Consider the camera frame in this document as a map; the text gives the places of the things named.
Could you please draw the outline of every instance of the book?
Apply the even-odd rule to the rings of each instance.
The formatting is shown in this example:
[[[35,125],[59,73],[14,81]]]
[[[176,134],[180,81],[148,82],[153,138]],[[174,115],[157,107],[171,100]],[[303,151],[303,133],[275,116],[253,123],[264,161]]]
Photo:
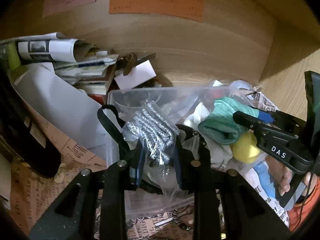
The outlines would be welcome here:
[[[106,74],[100,77],[84,77],[74,87],[83,89],[87,94],[106,95],[115,76],[116,65],[109,66]]]
[[[54,62],[53,68],[60,69],[60,68],[67,68],[67,67],[89,67],[89,66],[97,66],[97,65],[112,65],[116,63],[118,59],[117,54],[111,54],[105,57],[85,57],[83,61],[70,63],[70,62]]]
[[[106,97],[105,95],[88,94],[88,96],[97,101],[102,106],[105,104],[103,100],[103,97]]]

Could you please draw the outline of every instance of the hand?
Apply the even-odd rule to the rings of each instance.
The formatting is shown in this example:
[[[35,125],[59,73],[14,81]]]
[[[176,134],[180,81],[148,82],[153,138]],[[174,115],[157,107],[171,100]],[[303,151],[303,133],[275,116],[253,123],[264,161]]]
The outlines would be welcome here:
[[[279,184],[279,188],[278,188],[279,193],[281,196],[283,196],[285,192],[288,192],[290,190],[289,181],[292,179],[293,172],[288,167],[284,166],[282,163],[272,158],[271,156],[266,157],[266,162],[268,163],[269,171],[272,174],[274,180]],[[307,194],[310,177],[311,177],[311,172],[307,172],[302,179],[302,182],[307,186],[302,192],[302,196],[305,196]],[[309,194],[315,188],[316,182],[317,182],[317,178],[316,178],[316,175],[314,174],[312,177]]]

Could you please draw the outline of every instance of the white paper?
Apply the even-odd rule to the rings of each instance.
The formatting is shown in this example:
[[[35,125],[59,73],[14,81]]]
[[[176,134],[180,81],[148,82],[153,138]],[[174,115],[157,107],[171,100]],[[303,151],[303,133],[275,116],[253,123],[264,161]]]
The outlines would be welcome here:
[[[41,116],[81,146],[103,159],[118,152],[116,143],[97,118],[101,105],[52,71],[33,66],[15,89]],[[120,129],[115,116],[107,113]]]
[[[100,50],[100,51],[96,51],[96,52],[95,52],[95,55],[96,55],[97,57],[105,57],[105,56],[110,55],[110,50]]]
[[[76,62],[73,55],[73,48],[77,39],[52,40],[49,42],[49,52],[53,60]]]
[[[32,60],[28,51],[28,42],[19,42],[18,51],[19,51],[20,57],[24,59]]]
[[[0,153],[0,195],[10,200],[11,191],[11,165]]]
[[[40,63],[31,63],[31,64],[27,64],[25,65],[27,67],[27,71],[25,73],[23,73],[20,77],[18,77],[15,81],[14,84],[17,86],[20,82],[20,80],[24,77],[24,75],[33,67],[44,67],[47,70],[51,71],[54,73],[54,69],[53,69],[53,65],[51,62],[40,62]]]
[[[130,73],[126,76],[120,74],[115,77],[115,81],[117,82],[120,89],[131,89],[134,88],[143,82],[148,81],[151,78],[156,76],[155,71],[149,60],[137,65],[134,67]]]
[[[66,39],[67,37],[60,32],[48,33],[43,35],[31,35],[31,36],[21,36],[10,38],[0,41],[0,44],[6,44],[13,41],[44,41],[44,40],[53,40],[53,39]]]
[[[43,148],[46,146],[46,138],[41,132],[41,130],[36,126],[36,124],[32,123],[30,128],[30,134],[41,144]]]

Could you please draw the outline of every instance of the clear plastic box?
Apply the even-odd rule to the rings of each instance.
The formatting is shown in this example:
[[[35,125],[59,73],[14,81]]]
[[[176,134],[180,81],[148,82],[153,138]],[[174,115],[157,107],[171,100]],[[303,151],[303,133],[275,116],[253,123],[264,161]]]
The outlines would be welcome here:
[[[113,90],[108,94],[107,103],[117,108],[121,119],[129,121],[135,111],[154,101],[172,122],[182,124],[195,111],[199,103],[202,102],[211,112],[215,99],[225,96],[252,106],[250,100],[234,87],[190,86],[140,88],[128,91]],[[265,154],[261,153],[255,163],[258,163],[264,157]],[[107,161],[108,164],[112,164],[118,160],[119,155],[115,153]],[[241,174],[255,165],[255,163],[247,165],[236,162],[233,168],[237,168]],[[162,195],[150,194],[141,189],[138,189],[137,192],[125,192],[125,211],[126,217],[129,219],[167,212],[192,202],[193,195],[184,199],[175,199],[170,205],[166,205]]]

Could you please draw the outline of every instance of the white cloth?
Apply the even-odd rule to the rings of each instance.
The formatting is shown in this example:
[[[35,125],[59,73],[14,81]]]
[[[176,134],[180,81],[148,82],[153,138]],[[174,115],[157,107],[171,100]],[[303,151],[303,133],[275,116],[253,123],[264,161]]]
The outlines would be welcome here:
[[[192,129],[198,130],[198,125],[210,114],[209,110],[201,102],[196,106],[193,114],[189,115],[185,121],[184,125],[191,127]],[[207,143],[207,147],[210,151],[211,157],[211,167],[212,168],[224,168],[226,167],[228,161],[232,158],[232,151],[229,145],[219,145],[214,140],[201,134]]]

